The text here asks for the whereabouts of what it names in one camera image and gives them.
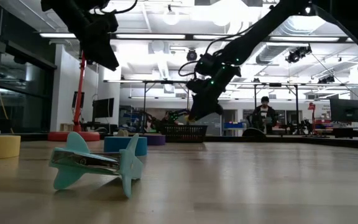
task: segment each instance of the man in dark jacket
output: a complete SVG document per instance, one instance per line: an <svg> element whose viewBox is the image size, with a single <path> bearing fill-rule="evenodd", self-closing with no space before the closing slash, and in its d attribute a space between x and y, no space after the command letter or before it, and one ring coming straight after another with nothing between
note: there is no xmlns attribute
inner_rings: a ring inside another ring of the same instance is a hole
<svg viewBox="0 0 358 224"><path fill-rule="evenodd" d="M260 100L262 105L255 108L252 113L252 123L255 128L264 129L266 127L266 133L271 134L273 127L277 124L276 111L269 106L269 98L267 96L262 97Z"/></svg>

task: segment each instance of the computer monitor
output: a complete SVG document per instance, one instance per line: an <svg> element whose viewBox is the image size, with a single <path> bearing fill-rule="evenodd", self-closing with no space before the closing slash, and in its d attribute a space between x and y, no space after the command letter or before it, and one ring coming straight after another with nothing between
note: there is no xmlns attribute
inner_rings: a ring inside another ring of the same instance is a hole
<svg viewBox="0 0 358 224"><path fill-rule="evenodd" d="M93 118L110 118L114 107L114 98L93 101Z"/></svg>
<svg viewBox="0 0 358 224"><path fill-rule="evenodd" d="M358 122L358 100L329 99L331 121Z"/></svg>
<svg viewBox="0 0 358 224"><path fill-rule="evenodd" d="M78 91L75 91L73 96L73 102L71 103L71 108L75 108L75 105L77 103L77 94ZM84 97L85 97L85 93L81 92L81 108L84 107Z"/></svg>

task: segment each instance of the red pole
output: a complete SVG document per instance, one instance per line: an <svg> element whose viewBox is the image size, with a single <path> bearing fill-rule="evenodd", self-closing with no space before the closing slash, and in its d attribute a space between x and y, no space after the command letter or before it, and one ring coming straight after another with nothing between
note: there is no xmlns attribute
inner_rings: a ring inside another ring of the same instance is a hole
<svg viewBox="0 0 358 224"><path fill-rule="evenodd" d="M75 114L74 114L74 131L80 132L81 125L79 122L80 113L81 113L81 97L82 97L82 84L85 76L85 68L86 68L86 60L84 52L82 51L82 62L81 62L81 74L80 74L80 82L78 84L78 93L77 93L77 102L75 104Z"/></svg>

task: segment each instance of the black robotic arm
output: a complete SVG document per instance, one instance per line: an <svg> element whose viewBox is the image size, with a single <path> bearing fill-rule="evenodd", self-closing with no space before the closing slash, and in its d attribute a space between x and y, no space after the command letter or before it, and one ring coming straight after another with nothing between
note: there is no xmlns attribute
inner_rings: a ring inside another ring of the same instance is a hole
<svg viewBox="0 0 358 224"><path fill-rule="evenodd" d="M305 9L311 12L306 15ZM240 68L253 49L290 16L320 16L340 27L358 44L358 4L341 0L281 0L265 17L256 22L245 35L228 43L225 48L210 55L204 54L195 71L209 75L206 80L192 79L187 87L196 95L189 119L198 120L210 113L222 114L218 98L232 78L240 76Z"/></svg>

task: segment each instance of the blue foam block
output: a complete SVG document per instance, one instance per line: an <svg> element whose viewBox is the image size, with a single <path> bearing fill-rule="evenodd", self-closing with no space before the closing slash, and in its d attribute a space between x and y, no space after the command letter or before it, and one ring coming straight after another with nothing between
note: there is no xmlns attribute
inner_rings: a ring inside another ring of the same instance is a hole
<svg viewBox="0 0 358 224"><path fill-rule="evenodd" d="M104 138L104 152L119 152L120 149L125 149L131 140L131 137L105 137ZM139 137L136 145L135 156L147 155L147 138Z"/></svg>

